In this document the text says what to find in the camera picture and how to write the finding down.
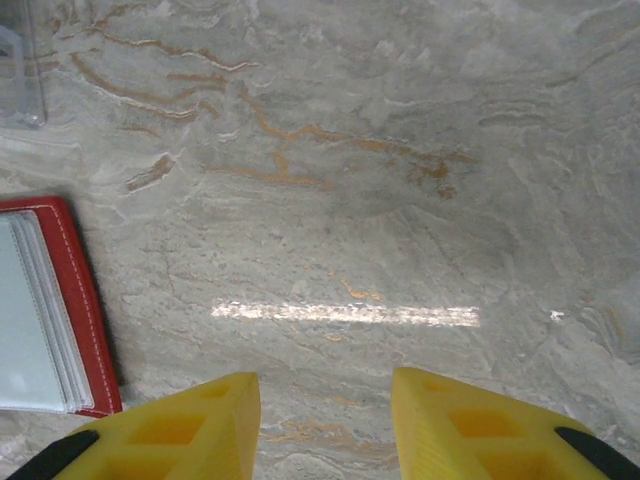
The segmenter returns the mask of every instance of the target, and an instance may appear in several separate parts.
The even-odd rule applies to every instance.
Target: gray stone surface
[[[255,478],[399,478],[415,365],[640,461],[638,2],[32,3],[0,191],[73,199],[129,405],[255,370]],[[0,474],[82,421],[2,413]]]

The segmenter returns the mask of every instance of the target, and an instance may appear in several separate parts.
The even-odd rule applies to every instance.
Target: red folder
[[[75,413],[104,417],[122,411],[98,294],[69,206],[56,196],[0,201],[0,213],[17,210],[38,217],[89,380],[94,406]]]

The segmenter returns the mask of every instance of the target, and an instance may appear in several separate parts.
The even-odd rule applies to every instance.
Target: transparent plastic object
[[[44,101],[27,0],[0,0],[0,127],[38,128]]]

